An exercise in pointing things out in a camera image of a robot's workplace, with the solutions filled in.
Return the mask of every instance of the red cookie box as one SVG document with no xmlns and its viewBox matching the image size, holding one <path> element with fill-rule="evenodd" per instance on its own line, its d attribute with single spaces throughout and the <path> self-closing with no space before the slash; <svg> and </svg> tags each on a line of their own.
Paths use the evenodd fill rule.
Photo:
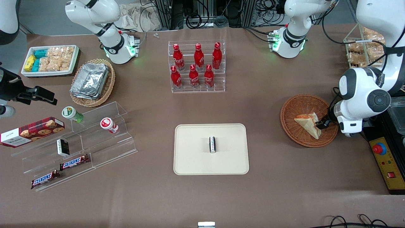
<svg viewBox="0 0 405 228">
<path fill-rule="evenodd" d="M 65 124 L 62 121 L 55 117 L 48 117 L 2 133 L 0 135 L 0 145 L 16 148 L 64 130 Z"/>
</svg>

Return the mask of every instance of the round wicker basket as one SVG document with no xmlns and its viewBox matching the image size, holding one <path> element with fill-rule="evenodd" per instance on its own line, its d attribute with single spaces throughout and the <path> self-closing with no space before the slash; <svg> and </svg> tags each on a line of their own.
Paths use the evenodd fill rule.
<svg viewBox="0 0 405 228">
<path fill-rule="evenodd" d="M 328 145 L 337 135 L 338 126 L 331 123 L 322 130 L 319 139 L 312 137 L 302 126 L 295 122 L 297 115 L 316 113 L 319 119 L 327 114 L 328 103 L 319 97 L 299 94 L 288 99 L 281 108 L 280 120 L 284 131 L 295 142 L 306 147 L 322 147 Z"/>
<path fill-rule="evenodd" d="M 83 105 L 85 107 L 96 107 L 101 105 L 102 103 L 104 103 L 108 97 L 111 95 L 111 92 L 113 91 L 113 87 L 114 87 L 114 83 L 115 83 L 115 72 L 113 69 L 113 66 L 111 65 L 111 63 L 109 63 L 108 61 L 104 60 L 104 59 L 94 59 L 94 60 L 90 60 L 87 63 L 95 63 L 95 64 L 105 64 L 108 66 L 109 68 L 109 72 L 108 72 L 108 78 L 104 84 L 104 88 L 101 92 L 101 96 L 99 99 L 97 100 L 90 100 L 90 99 L 83 99 L 83 98 L 78 98 L 73 96 L 72 94 L 70 94 L 70 97 L 72 97 L 73 102 L 75 102 L 78 105 Z M 79 74 L 79 71 L 81 70 L 81 68 L 84 66 L 84 64 L 76 71 L 75 77 L 73 78 L 72 81 L 72 85 L 75 82 L 77 75 Z"/>
</svg>

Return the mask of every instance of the yellow control panel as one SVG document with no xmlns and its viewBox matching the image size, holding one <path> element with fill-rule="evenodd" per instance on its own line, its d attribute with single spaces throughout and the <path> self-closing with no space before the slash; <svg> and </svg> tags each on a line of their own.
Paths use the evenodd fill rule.
<svg viewBox="0 0 405 228">
<path fill-rule="evenodd" d="M 381 137 L 369 143 L 388 189 L 405 189 L 405 182 L 385 138 Z"/>
</svg>

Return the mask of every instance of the small bottle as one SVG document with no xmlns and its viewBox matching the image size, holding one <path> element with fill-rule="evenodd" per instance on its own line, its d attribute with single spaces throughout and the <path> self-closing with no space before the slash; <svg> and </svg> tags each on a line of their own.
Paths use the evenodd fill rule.
<svg viewBox="0 0 405 228">
<path fill-rule="evenodd" d="M 62 110 L 62 116 L 68 120 L 80 123 L 83 120 L 83 114 L 76 111 L 72 106 L 68 106 Z"/>
<path fill-rule="evenodd" d="M 194 52 L 194 62 L 198 71 L 204 69 L 204 53 L 201 51 L 201 44 L 196 44 L 196 51 Z"/>
<path fill-rule="evenodd" d="M 111 118 L 104 118 L 100 122 L 101 128 L 104 130 L 108 130 L 110 133 L 117 133 L 118 132 L 118 125 L 114 123 Z"/>
<path fill-rule="evenodd" d="M 221 51 L 221 44 L 216 42 L 214 45 L 214 51 L 212 52 L 212 67 L 215 70 L 218 70 L 221 67 L 222 61 L 222 51 Z"/>
<path fill-rule="evenodd" d="M 212 67 L 210 64 L 207 64 L 207 67 L 205 69 L 206 69 L 204 73 L 205 86 L 208 89 L 211 89 L 212 87 L 214 87 L 214 72 L 212 72 Z"/>
<path fill-rule="evenodd" d="M 172 71 L 171 78 L 172 78 L 174 89 L 179 90 L 179 89 L 183 88 L 183 84 L 181 83 L 180 73 L 177 71 L 176 66 L 172 66 L 170 68 L 170 70 Z"/>
<path fill-rule="evenodd" d="M 175 64 L 179 71 L 184 70 L 184 58 L 183 58 L 183 53 L 180 51 L 179 45 L 178 44 L 173 44 L 173 50 L 175 51 L 173 53 L 173 59 L 175 60 Z"/>
<path fill-rule="evenodd" d="M 188 74 L 190 77 L 191 87 L 193 89 L 197 89 L 200 87 L 200 81 L 198 80 L 198 72 L 196 71 L 196 66 L 194 64 L 190 65 L 190 73 Z"/>
</svg>

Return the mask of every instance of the yellow snack package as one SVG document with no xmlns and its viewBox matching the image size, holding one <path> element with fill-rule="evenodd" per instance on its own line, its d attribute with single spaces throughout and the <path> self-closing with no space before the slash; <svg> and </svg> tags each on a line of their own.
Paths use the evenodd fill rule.
<svg viewBox="0 0 405 228">
<path fill-rule="evenodd" d="M 30 55 L 27 59 L 27 62 L 24 65 L 24 70 L 31 72 L 32 66 L 34 65 L 35 60 L 36 60 L 36 57 L 34 55 Z"/>
</svg>

